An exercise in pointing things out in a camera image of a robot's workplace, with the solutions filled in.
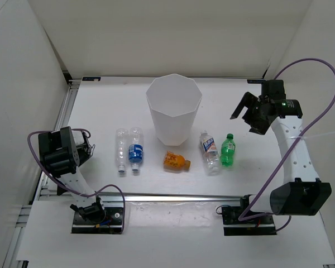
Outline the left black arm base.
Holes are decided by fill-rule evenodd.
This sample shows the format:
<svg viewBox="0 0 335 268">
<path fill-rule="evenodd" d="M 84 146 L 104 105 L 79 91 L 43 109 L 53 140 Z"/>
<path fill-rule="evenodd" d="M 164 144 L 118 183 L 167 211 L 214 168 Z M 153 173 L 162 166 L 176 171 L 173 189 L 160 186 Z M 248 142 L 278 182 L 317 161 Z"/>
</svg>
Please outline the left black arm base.
<svg viewBox="0 0 335 268">
<path fill-rule="evenodd" d="M 121 235 L 123 233 L 124 207 L 105 207 L 93 219 L 83 218 L 79 212 L 74 212 L 71 225 L 72 234 Z"/>
</svg>

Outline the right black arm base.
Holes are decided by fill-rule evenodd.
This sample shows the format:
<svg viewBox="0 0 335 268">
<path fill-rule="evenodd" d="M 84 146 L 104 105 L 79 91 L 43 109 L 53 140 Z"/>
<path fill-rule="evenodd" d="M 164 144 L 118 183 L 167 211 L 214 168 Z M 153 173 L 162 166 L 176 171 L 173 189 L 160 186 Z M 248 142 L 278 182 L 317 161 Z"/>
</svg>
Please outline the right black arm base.
<svg viewBox="0 0 335 268">
<path fill-rule="evenodd" d="M 238 218 L 249 205 L 248 196 L 240 199 L 239 205 L 223 204 L 216 208 L 222 217 L 224 236 L 274 236 L 277 234 L 270 215 L 239 221 Z"/>
</svg>

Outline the clear unlabelled plastic bottle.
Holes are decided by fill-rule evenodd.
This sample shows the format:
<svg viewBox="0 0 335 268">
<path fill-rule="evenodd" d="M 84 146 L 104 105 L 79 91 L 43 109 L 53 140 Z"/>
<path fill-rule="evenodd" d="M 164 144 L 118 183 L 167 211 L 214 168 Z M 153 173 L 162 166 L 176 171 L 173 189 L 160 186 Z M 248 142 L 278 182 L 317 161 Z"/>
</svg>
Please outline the clear unlabelled plastic bottle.
<svg viewBox="0 0 335 268">
<path fill-rule="evenodd" d="M 126 172 L 127 164 L 127 140 L 128 140 L 128 130 L 120 128 L 116 131 L 116 165 L 117 171 L 120 174 Z"/>
</svg>

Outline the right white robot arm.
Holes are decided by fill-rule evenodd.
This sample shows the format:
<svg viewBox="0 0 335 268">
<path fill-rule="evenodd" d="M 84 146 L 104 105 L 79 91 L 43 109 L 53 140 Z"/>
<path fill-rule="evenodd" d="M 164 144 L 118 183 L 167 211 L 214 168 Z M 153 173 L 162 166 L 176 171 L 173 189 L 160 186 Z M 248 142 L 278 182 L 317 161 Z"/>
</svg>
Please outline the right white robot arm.
<svg viewBox="0 0 335 268">
<path fill-rule="evenodd" d="M 331 185 L 322 182 L 302 139 L 302 109 L 295 99 L 277 100 L 243 95 L 231 117 L 236 119 L 242 109 L 243 120 L 250 132 L 264 135 L 272 129 L 281 154 L 280 163 L 256 195 L 247 196 L 247 204 L 240 208 L 239 221 L 252 223 L 266 215 L 314 216 L 332 193 Z"/>
</svg>

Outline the blue label clear bottle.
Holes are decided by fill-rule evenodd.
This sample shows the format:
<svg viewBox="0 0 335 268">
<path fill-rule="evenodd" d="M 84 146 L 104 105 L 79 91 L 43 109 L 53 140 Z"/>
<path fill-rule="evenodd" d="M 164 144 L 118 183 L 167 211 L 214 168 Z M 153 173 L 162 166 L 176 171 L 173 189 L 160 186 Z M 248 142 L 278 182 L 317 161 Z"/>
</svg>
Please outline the blue label clear bottle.
<svg viewBox="0 0 335 268">
<path fill-rule="evenodd" d="M 143 131 L 139 127 L 130 129 L 129 132 L 128 160 L 134 173 L 140 172 L 143 163 Z"/>
</svg>

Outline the white label clear bottle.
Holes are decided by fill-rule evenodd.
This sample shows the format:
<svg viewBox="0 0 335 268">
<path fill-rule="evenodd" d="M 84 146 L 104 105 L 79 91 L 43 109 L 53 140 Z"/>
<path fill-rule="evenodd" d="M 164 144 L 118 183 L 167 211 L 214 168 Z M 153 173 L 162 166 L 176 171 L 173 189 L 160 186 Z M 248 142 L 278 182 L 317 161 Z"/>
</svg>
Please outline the white label clear bottle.
<svg viewBox="0 0 335 268">
<path fill-rule="evenodd" d="M 214 138 L 210 136 L 207 131 L 202 131 L 200 133 L 199 145 L 202 150 L 208 175 L 212 176 L 219 174 L 221 165 Z"/>
</svg>

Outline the green plastic bottle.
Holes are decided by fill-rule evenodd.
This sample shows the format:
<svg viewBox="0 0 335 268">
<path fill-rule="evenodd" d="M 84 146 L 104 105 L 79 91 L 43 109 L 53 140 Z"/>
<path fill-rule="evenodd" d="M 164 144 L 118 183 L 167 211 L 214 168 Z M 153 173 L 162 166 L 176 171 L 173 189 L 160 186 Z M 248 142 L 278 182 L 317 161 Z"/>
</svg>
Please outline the green plastic bottle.
<svg viewBox="0 0 335 268">
<path fill-rule="evenodd" d="M 223 166 L 233 165 L 235 150 L 236 144 L 234 141 L 234 135 L 229 133 L 221 146 L 220 160 Z"/>
</svg>

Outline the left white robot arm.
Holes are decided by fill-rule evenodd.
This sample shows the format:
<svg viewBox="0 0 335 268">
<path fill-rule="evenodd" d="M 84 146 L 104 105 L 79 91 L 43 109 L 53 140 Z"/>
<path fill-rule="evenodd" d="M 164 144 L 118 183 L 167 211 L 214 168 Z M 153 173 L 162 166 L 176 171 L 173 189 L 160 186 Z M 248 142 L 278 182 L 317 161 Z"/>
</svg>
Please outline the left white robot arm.
<svg viewBox="0 0 335 268">
<path fill-rule="evenodd" d="M 83 130 L 63 127 L 39 134 L 38 142 L 40 163 L 58 181 L 58 195 L 70 192 L 75 200 L 70 207 L 84 220 L 95 224 L 104 221 L 103 202 L 79 170 L 92 157 L 89 135 Z"/>
</svg>

